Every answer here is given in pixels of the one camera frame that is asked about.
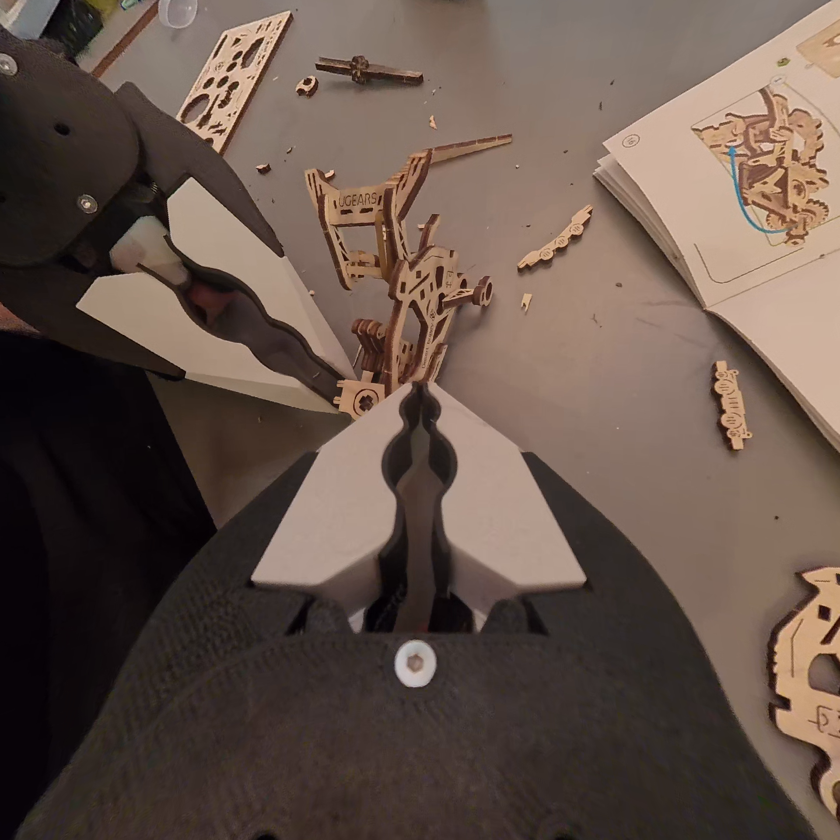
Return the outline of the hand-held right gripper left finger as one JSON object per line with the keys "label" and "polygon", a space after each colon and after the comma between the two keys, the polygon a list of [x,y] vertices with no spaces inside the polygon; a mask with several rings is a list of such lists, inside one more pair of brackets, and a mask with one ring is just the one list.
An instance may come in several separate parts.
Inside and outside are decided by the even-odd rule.
{"label": "hand-held right gripper left finger", "polygon": [[405,570],[398,485],[412,467],[421,393],[403,385],[320,447],[250,580],[338,603],[355,632],[364,614]]}

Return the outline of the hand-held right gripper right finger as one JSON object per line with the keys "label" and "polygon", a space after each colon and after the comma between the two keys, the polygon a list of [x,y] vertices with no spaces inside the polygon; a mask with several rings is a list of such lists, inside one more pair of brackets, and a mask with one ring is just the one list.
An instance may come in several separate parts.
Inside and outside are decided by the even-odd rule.
{"label": "hand-held right gripper right finger", "polygon": [[436,384],[423,388],[423,424],[443,485],[436,584],[475,630],[498,602],[582,588],[585,572],[520,447]]}

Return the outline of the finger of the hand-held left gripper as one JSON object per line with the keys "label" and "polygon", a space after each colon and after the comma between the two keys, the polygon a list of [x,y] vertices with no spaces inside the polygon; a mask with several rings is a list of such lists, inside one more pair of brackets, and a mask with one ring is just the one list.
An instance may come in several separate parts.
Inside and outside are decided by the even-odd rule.
{"label": "finger of the hand-held left gripper", "polygon": [[168,198],[167,213],[171,241],[183,262],[243,282],[270,319],[296,330],[340,379],[353,377],[340,341],[288,257],[279,257],[193,178]]}
{"label": "finger of the hand-held left gripper", "polygon": [[173,289],[144,272],[95,279],[77,309],[171,362],[189,381],[305,411],[339,412],[331,398],[266,367],[242,343],[206,331]]}

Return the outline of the wooden buggy model frame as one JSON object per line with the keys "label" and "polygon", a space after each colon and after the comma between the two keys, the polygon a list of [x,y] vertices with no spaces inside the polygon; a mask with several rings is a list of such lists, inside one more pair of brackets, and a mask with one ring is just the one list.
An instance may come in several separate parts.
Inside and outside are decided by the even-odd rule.
{"label": "wooden buggy model frame", "polygon": [[490,278],[470,287],[458,270],[457,252],[434,243],[437,214],[423,226],[417,251],[410,249],[406,217],[432,166],[431,150],[410,155],[380,185],[340,190],[319,169],[304,174],[342,287],[351,291],[360,278],[379,278],[393,303],[388,323],[364,318],[353,322],[361,378],[340,381],[333,398],[352,419],[402,385],[435,382],[457,310],[465,305],[483,308],[491,301]]}

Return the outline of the wooden sheet with round holes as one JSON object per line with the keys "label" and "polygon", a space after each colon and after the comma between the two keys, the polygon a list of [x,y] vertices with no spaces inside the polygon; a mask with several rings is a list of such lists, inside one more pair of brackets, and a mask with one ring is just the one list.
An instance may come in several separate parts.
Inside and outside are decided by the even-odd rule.
{"label": "wooden sheet with round holes", "polygon": [[224,31],[176,118],[223,154],[292,21],[286,11]]}

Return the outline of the dark wooden axle rod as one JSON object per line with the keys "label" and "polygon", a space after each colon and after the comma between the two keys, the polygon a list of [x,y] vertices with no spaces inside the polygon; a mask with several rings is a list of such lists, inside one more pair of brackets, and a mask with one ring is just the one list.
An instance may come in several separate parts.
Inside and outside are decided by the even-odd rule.
{"label": "dark wooden axle rod", "polygon": [[315,68],[333,75],[348,77],[353,83],[362,86],[372,81],[389,81],[408,87],[416,87],[424,83],[422,71],[371,63],[363,55],[353,56],[351,59],[322,56],[315,62]]}

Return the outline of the thin wooden wedge stick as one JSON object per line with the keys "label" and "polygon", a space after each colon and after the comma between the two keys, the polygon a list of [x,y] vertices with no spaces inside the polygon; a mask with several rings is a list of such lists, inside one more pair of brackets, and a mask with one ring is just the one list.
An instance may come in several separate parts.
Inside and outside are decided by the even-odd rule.
{"label": "thin wooden wedge stick", "polygon": [[439,145],[430,150],[429,161],[431,165],[435,165],[437,163],[450,161],[468,154],[498,148],[500,146],[510,144],[511,142],[512,134],[507,133],[477,140]]}

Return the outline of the wooden buggy side panel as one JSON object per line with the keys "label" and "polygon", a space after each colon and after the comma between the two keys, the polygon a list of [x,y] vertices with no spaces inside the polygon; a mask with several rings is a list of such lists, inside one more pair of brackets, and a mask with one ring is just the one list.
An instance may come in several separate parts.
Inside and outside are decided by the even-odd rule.
{"label": "wooden buggy side panel", "polygon": [[797,577],[809,594],[780,621],[769,642],[770,719],[784,735],[820,752],[812,786],[838,818],[839,569],[822,566]]}

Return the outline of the open instruction booklet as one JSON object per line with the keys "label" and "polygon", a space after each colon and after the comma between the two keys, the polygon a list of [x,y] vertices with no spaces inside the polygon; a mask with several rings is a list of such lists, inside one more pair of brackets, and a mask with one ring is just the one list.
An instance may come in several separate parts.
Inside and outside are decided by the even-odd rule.
{"label": "open instruction booklet", "polygon": [[604,142],[594,177],[838,448],[839,3]]}

